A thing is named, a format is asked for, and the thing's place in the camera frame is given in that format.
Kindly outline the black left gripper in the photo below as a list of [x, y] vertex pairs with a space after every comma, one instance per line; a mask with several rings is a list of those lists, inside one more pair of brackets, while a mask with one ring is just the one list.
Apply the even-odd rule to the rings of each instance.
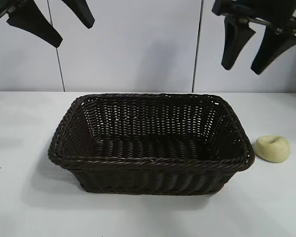
[[54, 47], [59, 47], [63, 38], [46, 20], [33, 0], [0, 0], [0, 18], [9, 14], [10, 26], [25, 30]]

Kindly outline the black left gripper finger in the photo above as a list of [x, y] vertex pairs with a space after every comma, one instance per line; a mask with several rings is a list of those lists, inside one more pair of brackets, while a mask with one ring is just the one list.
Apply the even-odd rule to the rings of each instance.
[[93, 27], [95, 19], [86, 0], [62, 0], [62, 2], [70, 8], [86, 28], [90, 29]]

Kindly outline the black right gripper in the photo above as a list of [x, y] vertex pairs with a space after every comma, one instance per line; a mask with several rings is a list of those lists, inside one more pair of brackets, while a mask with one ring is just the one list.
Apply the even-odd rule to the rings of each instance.
[[256, 33], [250, 22], [267, 26], [251, 70], [260, 75], [277, 57], [296, 45], [296, 0], [216, 0], [212, 12], [225, 16], [222, 66], [230, 70]]

